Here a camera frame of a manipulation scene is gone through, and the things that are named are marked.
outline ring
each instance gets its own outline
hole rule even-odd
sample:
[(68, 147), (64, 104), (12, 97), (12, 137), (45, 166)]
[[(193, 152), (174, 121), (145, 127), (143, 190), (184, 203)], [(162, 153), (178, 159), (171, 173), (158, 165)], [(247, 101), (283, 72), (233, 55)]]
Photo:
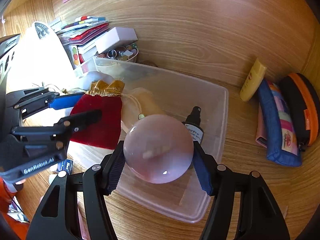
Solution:
[(118, 55), (118, 53), (113, 49), (113, 50), (109, 50), (107, 53), (107, 57), (110, 59), (116, 59), (116, 56)]

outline orange cloth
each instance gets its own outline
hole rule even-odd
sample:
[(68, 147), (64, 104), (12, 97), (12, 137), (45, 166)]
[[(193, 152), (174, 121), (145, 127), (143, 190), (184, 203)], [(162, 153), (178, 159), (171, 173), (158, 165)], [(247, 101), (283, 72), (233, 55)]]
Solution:
[(21, 223), (9, 215), (7, 212), (9, 210), (9, 205), (12, 202), (12, 198), (15, 193), (9, 193), (3, 180), (0, 178), (0, 212), (2, 213), (4, 219), (7, 221), (12, 230), (17, 234), (21, 240), (25, 240), (29, 228), (28, 223)]

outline clear plastic container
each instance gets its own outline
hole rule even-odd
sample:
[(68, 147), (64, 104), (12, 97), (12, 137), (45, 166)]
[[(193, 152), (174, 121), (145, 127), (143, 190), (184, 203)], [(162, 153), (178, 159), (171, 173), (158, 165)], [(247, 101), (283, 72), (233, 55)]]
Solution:
[[(156, 103), (180, 121), (185, 121), (194, 106), (201, 107), (202, 148), (218, 163), (221, 161), (228, 115), (226, 88), (161, 68), (97, 57), (76, 68), (75, 74), (81, 77), (92, 70), (123, 80), (126, 90), (143, 87), (151, 91)], [(125, 165), (116, 191), (151, 210), (189, 223), (201, 220), (210, 201), (194, 168), (175, 181), (151, 184), (137, 178)]]

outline white cable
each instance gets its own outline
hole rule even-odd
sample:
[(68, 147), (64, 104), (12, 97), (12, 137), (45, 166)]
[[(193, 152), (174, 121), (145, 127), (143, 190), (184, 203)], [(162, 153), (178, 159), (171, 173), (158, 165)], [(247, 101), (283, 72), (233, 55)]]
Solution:
[(3, 18), (2, 15), (2, 19), (1, 19), (2, 25), (3, 25), (3, 30), (4, 30), (4, 36), (7, 36), (7, 34), (5, 34), (5, 28), (4, 28), (4, 24), (5, 24), (5, 19)]

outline yellow tube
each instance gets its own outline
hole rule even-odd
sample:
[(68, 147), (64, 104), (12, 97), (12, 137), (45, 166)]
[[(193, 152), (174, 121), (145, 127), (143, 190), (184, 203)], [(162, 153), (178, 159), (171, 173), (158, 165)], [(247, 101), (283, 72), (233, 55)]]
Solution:
[(256, 59), (243, 84), (242, 89), (240, 90), (239, 95), (242, 101), (247, 102), (250, 98), (252, 98), (253, 94), (257, 91), (261, 84), (266, 69), (267, 68), (260, 63), (259, 59)]

